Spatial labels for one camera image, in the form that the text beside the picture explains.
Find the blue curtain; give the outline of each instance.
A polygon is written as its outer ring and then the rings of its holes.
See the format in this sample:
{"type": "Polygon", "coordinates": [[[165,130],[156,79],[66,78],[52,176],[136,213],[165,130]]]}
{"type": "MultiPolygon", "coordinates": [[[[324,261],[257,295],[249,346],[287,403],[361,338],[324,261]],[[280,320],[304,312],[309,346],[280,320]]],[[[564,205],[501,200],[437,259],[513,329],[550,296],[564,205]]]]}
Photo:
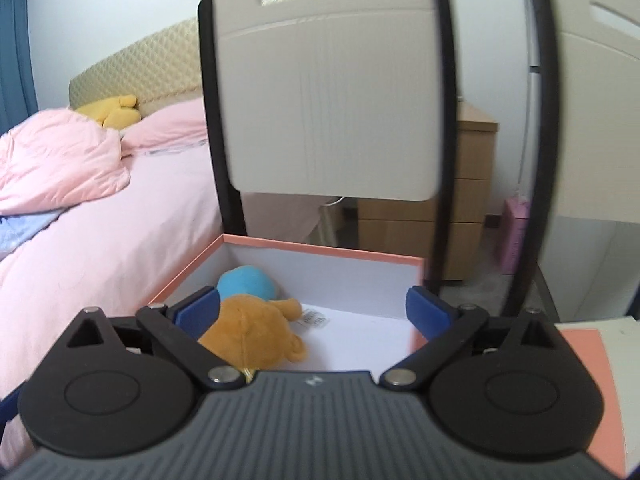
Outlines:
{"type": "Polygon", "coordinates": [[[37,111],[27,0],[0,0],[0,136],[37,111]]]}

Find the dresser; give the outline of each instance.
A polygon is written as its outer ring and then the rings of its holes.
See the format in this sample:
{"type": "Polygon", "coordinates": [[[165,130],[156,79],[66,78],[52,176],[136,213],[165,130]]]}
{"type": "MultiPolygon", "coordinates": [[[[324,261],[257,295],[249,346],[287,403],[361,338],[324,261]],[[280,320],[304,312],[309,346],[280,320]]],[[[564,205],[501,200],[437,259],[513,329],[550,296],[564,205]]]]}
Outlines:
{"type": "MultiPolygon", "coordinates": [[[[445,280],[464,280],[476,262],[491,193],[496,123],[469,103],[458,109],[456,187],[444,270],[445,280]]],[[[426,202],[358,199],[358,243],[362,250],[427,256],[438,199],[426,202]]]]}

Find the quilted beige headboard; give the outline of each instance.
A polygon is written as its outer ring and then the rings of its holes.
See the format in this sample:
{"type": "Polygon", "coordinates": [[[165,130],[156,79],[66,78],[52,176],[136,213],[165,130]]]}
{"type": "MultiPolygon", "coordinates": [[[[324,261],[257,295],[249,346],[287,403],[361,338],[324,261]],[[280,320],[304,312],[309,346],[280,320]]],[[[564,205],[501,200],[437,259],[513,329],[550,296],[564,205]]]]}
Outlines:
{"type": "Polygon", "coordinates": [[[72,108],[126,94],[137,96],[143,117],[169,104],[202,95],[196,18],[123,48],[69,83],[72,108]]]}

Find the blue plush toy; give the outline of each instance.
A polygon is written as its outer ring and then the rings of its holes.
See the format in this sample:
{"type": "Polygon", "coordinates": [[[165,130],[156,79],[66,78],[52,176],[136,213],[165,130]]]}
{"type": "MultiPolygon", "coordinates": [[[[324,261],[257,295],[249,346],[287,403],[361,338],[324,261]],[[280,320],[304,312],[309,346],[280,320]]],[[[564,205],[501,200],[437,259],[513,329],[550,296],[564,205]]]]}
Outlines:
{"type": "Polygon", "coordinates": [[[271,278],[251,265],[228,270],[220,276],[216,288],[220,301],[234,294],[251,294],[264,301],[276,300],[278,296],[278,289],[271,278]]]}

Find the beige plastic backrest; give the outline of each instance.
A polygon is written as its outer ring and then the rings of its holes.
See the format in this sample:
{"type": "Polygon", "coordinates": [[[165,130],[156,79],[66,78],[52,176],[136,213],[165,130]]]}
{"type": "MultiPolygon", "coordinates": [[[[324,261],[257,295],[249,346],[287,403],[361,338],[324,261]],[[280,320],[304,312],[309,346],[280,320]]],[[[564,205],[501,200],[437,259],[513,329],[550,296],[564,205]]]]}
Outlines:
{"type": "Polygon", "coordinates": [[[426,200],[439,186],[434,0],[214,0],[232,183],[426,200]]]}
{"type": "Polygon", "coordinates": [[[556,213],[640,222],[640,0],[552,0],[561,158],[556,213]]]}

